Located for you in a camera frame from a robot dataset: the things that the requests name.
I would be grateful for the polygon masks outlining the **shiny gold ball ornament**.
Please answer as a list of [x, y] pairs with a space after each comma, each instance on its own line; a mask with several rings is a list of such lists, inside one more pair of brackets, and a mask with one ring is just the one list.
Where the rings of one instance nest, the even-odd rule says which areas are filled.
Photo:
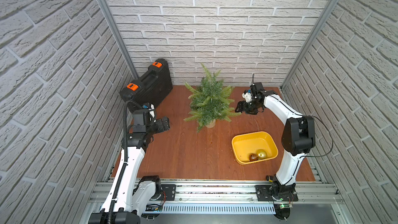
[[264, 149], [259, 149], [256, 151], [259, 160], [264, 160], [268, 158], [267, 152]]

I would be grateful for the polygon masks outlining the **copper brown ball ornament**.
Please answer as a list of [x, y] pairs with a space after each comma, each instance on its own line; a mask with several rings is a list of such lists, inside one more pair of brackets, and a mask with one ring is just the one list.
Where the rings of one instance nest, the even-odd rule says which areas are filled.
[[258, 160], [259, 160], [259, 158], [258, 158], [258, 155], [257, 155], [257, 154], [251, 153], [251, 154], [249, 155], [249, 161], [250, 161], [250, 162], [254, 162], [254, 161], [258, 161]]

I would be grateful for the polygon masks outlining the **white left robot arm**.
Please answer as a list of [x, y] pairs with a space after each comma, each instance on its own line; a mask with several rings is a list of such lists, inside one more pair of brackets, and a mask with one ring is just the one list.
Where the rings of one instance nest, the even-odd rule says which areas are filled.
[[164, 195], [159, 176], [144, 176], [135, 185], [137, 174], [153, 135], [170, 129], [169, 119], [156, 119], [153, 105], [133, 112], [133, 124], [124, 123], [122, 153], [115, 181], [98, 213], [89, 224], [139, 224], [153, 197]]

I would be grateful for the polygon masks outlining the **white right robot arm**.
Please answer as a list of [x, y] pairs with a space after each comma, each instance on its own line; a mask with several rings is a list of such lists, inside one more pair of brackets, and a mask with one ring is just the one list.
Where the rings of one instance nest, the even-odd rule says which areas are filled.
[[274, 91], [246, 90], [238, 102], [237, 113], [256, 115], [269, 109], [285, 125], [282, 134], [284, 155], [276, 175], [271, 178], [271, 195], [276, 199], [295, 191], [296, 176], [306, 155], [316, 144], [314, 117], [303, 115], [285, 103]]

